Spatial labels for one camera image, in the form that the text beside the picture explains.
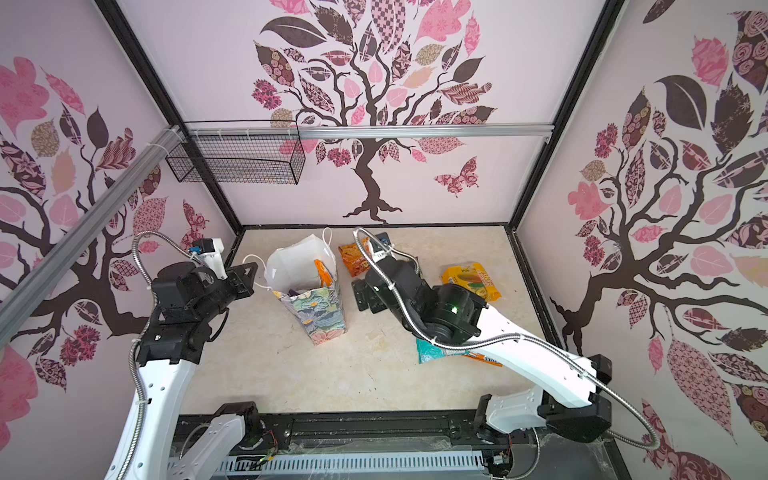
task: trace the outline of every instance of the black wire mesh basket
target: black wire mesh basket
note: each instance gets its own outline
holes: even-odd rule
[[[282,133],[228,134],[222,130],[199,134],[193,131],[187,142],[178,144],[170,152],[166,161],[180,182],[298,184],[306,155],[296,122],[271,123],[281,127]],[[285,127],[294,128],[285,133]]]

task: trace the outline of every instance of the wall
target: wall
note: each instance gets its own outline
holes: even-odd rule
[[[551,122],[602,4],[239,0],[223,6],[198,0],[121,6],[186,120],[297,118],[311,127],[420,118],[425,124]],[[370,55],[376,47],[378,59]],[[285,67],[282,83],[273,63],[281,74]],[[307,141],[298,186],[222,187],[244,223],[505,222],[540,142]]]
[[[88,0],[4,5],[0,39],[3,298],[165,122]],[[106,472],[134,390],[127,351],[150,308],[128,256],[146,227],[233,239],[202,186],[179,185],[164,162],[153,172],[0,353],[6,476]],[[153,240],[142,251],[152,274],[172,255]]]
[[[636,479],[765,477],[766,35],[757,0],[630,2],[521,226],[569,349],[662,437],[620,443]]]

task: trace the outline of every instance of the snack package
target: snack package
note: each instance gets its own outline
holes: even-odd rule
[[[444,356],[463,355],[473,360],[490,363],[493,366],[503,366],[501,363],[480,353],[474,352],[446,352],[445,350],[432,345],[430,342],[422,339],[416,339],[416,351],[419,352],[419,365],[431,360],[441,359]]]
[[[369,247],[370,241],[371,240],[368,237],[362,241],[363,246],[367,248],[368,251],[371,250]],[[341,253],[341,260],[344,262],[347,270],[349,270],[349,274],[352,276],[358,276],[371,267],[368,264],[368,260],[366,260],[362,253],[360,253],[360,249],[357,248],[357,245],[354,243],[339,247],[339,252]]]
[[[442,274],[442,282],[463,286],[483,297],[486,302],[494,302],[502,297],[488,272],[477,262],[448,267]]]

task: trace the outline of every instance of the yellow snack package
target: yellow snack package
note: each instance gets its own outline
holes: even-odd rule
[[[442,282],[461,285],[483,297],[486,302],[493,302],[502,297],[488,272],[477,262],[448,267],[442,274]]]

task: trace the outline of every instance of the butterfly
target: butterfly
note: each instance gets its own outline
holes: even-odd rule
[[[184,248],[192,247],[192,243],[195,240],[199,240],[204,237],[200,230],[205,228],[205,224],[210,220],[205,220],[203,214],[196,214],[194,208],[184,200],[184,216],[187,218],[187,223],[190,225],[190,229],[184,234],[184,238],[181,239],[181,245]]]
[[[454,177],[453,175],[438,175],[435,177],[435,181],[441,185],[447,186],[448,191],[458,198],[458,192],[464,190],[462,184],[467,187],[474,187],[478,184],[478,176],[475,173],[475,170],[477,170],[478,167],[475,160],[477,160],[477,157],[470,158],[469,161],[464,164],[462,172],[458,174],[457,177]]]

